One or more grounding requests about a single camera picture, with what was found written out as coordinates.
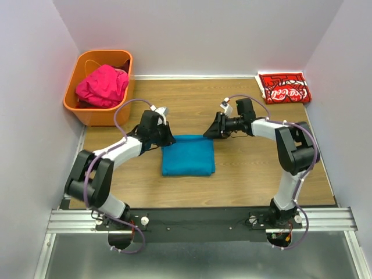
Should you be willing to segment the blue t shirt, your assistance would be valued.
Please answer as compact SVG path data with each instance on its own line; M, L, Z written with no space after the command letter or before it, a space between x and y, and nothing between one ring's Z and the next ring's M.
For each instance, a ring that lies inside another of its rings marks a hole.
M211 176L216 171L213 140L202 135L176 135L162 148L163 176Z

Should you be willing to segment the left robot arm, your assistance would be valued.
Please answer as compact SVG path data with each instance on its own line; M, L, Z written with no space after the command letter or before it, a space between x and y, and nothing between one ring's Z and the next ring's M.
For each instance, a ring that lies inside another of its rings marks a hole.
M109 216L109 223L115 229L124 229L130 221L130 207L110 191L113 172L152 148L176 142L166 120L167 114L167 107L151 107L120 141L94 152L80 151L67 178L65 194Z

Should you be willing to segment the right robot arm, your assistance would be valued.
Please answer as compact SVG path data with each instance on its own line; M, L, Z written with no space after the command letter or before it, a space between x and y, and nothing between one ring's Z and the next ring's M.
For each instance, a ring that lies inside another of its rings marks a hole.
M265 221L275 228L282 227L293 219L298 210L298 195L303 182L314 165L320 160L318 146L306 122L292 123L257 117L253 98L240 95L236 100L237 117L231 117L233 108L230 97L220 104L222 112L217 112L213 123L203 136L211 140L222 140L233 132L241 131L251 137L273 140L282 168L280 186L270 202Z

